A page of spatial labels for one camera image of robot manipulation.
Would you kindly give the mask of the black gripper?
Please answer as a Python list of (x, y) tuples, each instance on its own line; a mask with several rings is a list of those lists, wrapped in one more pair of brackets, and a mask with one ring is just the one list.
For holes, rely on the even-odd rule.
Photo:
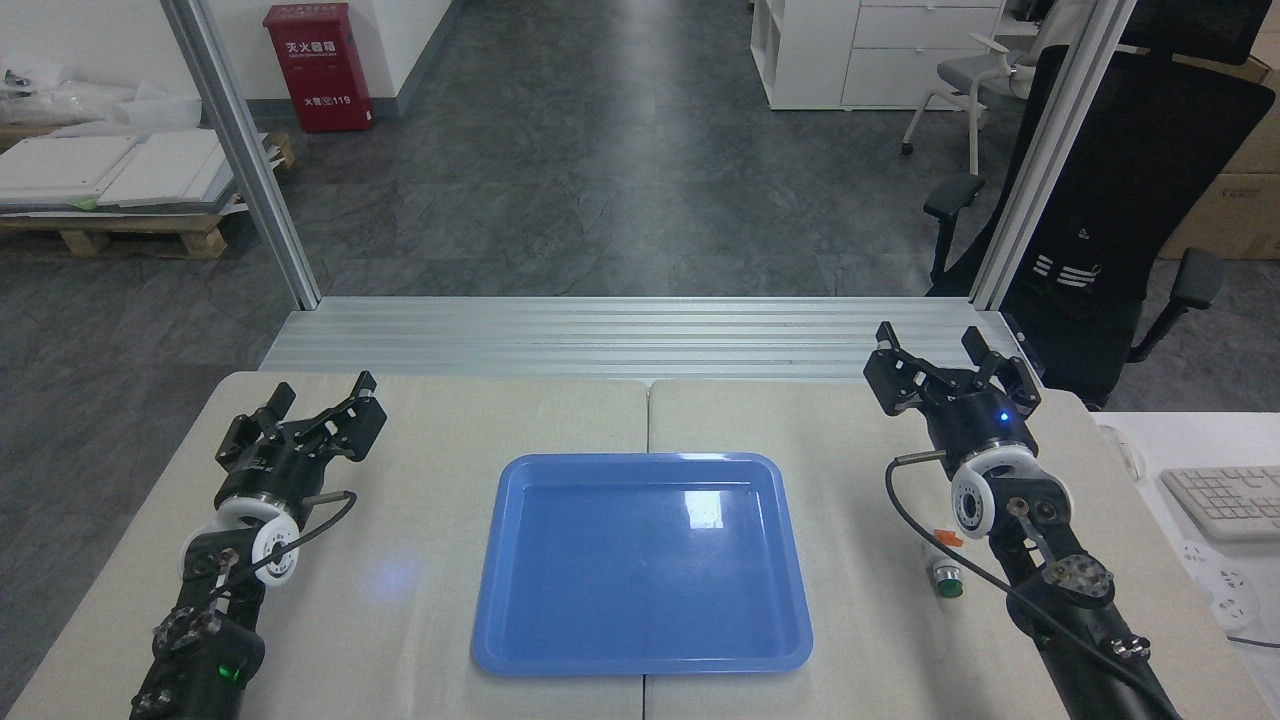
[(293, 446), (271, 445), (279, 439), (282, 423), (296, 400), (296, 392), (282, 382), (270, 400), (250, 415), (237, 415), (220, 443), (215, 459), (227, 478), (215, 495), (219, 509), (232, 497), (271, 497), (288, 507), (288, 514), (303, 514), (302, 498), (314, 495), (314, 459), (343, 456), (364, 461), (388, 415), (374, 395), (378, 382), (371, 372), (361, 372), (349, 397), (316, 416), (285, 424), (285, 439)]
[(877, 348), (864, 366), (867, 383), (887, 415), (900, 415), (908, 409), (927, 413), (934, 448), (945, 451), (945, 468), (957, 468), (966, 457), (997, 445), (1021, 445), (1033, 456), (1038, 454), (1020, 414), (1033, 414), (1041, 404), (1041, 391), (1021, 357), (1005, 357), (989, 347), (977, 327), (968, 327), (963, 347), (977, 365), (969, 382), (977, 391), (956, 397), (963, 383), (961, 369), (936, 366), (906, 352), (890, 322), (879, 324), (876, 340)]

